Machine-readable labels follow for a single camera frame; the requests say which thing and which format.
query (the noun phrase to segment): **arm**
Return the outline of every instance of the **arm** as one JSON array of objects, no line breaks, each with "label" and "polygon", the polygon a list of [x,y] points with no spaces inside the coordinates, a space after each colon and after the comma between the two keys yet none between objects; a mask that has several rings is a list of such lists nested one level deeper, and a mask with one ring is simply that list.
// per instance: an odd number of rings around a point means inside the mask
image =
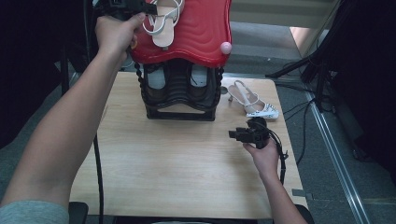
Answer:
[{"label": "arm", "polygon": [[99,51],[79,81],[38,123],[8,185],[1,205],[38,200],[67,209],[70,190],[91,148],[107,97],[125,50],[134,45],[134,30],[145,18],[126,22],[98,19],[95,32]]},{"label": "arm", "polygon": [[277,176],[279,155],[274,140],[270,139],[263,149],[257,149],[250,144],[244,144],[244,148],[252,155],[254,164],[259,170],[275,223],[306,223]]}]

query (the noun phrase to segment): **gray floor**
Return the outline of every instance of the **gray floor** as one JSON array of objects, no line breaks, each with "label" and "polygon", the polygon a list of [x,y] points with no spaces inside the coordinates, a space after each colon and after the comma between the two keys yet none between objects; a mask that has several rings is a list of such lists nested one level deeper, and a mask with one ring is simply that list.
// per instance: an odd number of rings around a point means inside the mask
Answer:
[{"label": "gray floor", "polygon": [[[301,59],[287,27],[232,22],[232,31],[233,53],[224,67],[225,76],[263,78],[265,74],[280,70],[286,63]],[[127,67],[128,64],[125,63],[125,69],[134,70],[132,66]],[[276,83],[303,86],[298,70],[276,80]],[[307,102],[307,94],[303,91],[278,86],[277,93],[283,111]],[[37,121],[59,99],[59,95],[58,88],[33,115],[17,139],[0,150],[0,197]],[[355,160],[352,145],[336,115],[324,113],[323,116],[368,219],[371,223],[394,223],[396,188],[390,181],[389,173],[375,162]],[[303,117],[304,113],[300,112],[287,121],[296,156],[301,153],[304,143]],[[313,111],[309,109],[306,115],[306,150],[298,168],[305,192],[312,195],[308,206],[314,220],[316,223],[365,223],[356,220],[330,155]],[[97,223],[97,217],[90,216],[87,223]],[[106,218],[106,223],[111,223],[111,217]]]}]

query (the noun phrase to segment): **pink ball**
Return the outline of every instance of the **pink ball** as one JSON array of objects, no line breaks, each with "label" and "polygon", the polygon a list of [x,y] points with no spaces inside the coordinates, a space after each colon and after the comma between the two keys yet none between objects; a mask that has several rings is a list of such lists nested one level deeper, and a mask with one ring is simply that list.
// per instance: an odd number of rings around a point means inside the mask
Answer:
[{"label": "pink ball", "polygon": [[231,49],[233,49],[233,46],[231,45],[230,42],[223,42],[220,45],[220,49],[221,49],[221,52],[223,54],[230,54],[231,53]]}]

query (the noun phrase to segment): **red plastic panel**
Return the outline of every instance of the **red plastic panel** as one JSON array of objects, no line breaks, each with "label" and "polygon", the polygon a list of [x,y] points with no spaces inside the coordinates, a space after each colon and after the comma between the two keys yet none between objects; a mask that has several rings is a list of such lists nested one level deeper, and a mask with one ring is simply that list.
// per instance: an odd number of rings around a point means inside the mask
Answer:
[{"label": "red plastic panel", "polygon": [[[206,67],[224,66],[229,54],[223,54],[220,45],[232,43],[231,1],[185,0],[184,10],[175,26],[174,42],[169,49],[155,46],[152,37],[142,28],[142,32],[137,34],[137,47],[131,52],[133,59],[137,63],[160,63],[183,58]],[[145,24],[149,29],[148,19]]]}]

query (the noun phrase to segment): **white sandal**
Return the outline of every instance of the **white sandal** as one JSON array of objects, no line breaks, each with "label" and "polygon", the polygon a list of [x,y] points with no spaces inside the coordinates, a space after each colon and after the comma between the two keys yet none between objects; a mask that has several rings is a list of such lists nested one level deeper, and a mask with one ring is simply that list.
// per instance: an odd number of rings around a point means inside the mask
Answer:
[{"label": "white sandal", "polygon": [[176,26],[185,0],[153,0],[151,4],[157,5],[158,16],[148,15],[148,21],[153,30],[150,31],[143,23],[146,33],[152,35],[154,44],[164,50],[173,43],[174,27]]},{"label": "white sandal", "polygon": [[[247,93],[242,91],[237,83],[241,84]],[[277,111],[273,105],[263,102],[257,93],[252,92],[240,80],[236,80],[235,83],[228,88],[228,93],[231,95],[229,101],[235,98],[236,101],[244,107],[247,112],[247,117],[249,118],[262,117],[265,119],[277,119],[279,117],[279,111]]]}]

